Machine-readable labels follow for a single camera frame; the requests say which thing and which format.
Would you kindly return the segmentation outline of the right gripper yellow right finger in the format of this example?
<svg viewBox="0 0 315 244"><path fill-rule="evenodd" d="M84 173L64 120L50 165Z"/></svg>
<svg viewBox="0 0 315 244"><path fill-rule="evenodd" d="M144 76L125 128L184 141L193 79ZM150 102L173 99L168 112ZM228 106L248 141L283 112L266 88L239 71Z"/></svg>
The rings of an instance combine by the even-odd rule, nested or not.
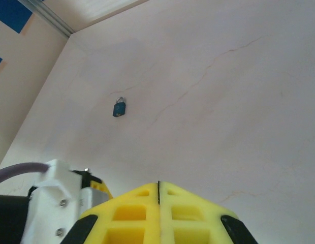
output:
<svg viewBox="0 0 315 244"><path fill-rule="evenodd" d="M257 243L231 210L169 182L159 182L161 243Z"/></svg>

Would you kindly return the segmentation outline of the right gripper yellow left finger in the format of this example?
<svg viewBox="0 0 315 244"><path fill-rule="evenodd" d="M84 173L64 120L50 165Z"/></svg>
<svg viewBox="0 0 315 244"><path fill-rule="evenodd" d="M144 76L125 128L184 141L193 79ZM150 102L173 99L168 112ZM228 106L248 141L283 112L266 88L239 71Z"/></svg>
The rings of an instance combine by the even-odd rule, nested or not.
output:
<svg viewBox="0 0 315 244"><path fill-rule="evenodd" d="M86 210L62 243L160 243L158 186L146 184Z"/></svg>

